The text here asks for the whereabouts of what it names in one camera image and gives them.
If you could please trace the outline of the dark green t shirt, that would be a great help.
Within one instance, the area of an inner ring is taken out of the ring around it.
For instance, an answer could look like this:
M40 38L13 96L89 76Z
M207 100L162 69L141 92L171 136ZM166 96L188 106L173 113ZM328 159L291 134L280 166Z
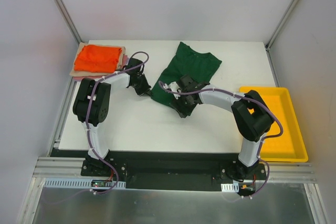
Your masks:
M169 65L163 70L158 80L170 84L178 81L184 75L189 75L197 82L209 82L219 69L222 61L212 53L200 53L193 50L187 44L180 42L175 56ZM152 89L152 100L162 105L169 106L173 94L165 92L156 82Z

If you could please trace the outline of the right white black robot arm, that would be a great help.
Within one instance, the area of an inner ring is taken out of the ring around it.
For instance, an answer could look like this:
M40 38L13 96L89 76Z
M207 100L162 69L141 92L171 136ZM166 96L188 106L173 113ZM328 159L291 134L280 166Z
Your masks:
M170 107L185 118L198 104L213 105L233 114L243 142L236 163L226 169L226 175L239 182L250 178L259 164L264 137L275 121L259 93L255 90L232 93L216 87L205 87L186 94L174 94Z

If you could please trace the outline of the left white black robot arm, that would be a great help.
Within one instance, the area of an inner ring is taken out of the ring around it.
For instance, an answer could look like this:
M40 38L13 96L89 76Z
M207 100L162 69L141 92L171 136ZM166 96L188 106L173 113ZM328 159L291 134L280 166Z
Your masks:
M100 130L109 113L110 95L129 87L139 96L151 95L151 86L143 73L119 73L99 80L84 78L80 83L72 111L86 132L88 155L96 159L92 169L99 176L106 176L111 170L110 162L104 159L109 148Z

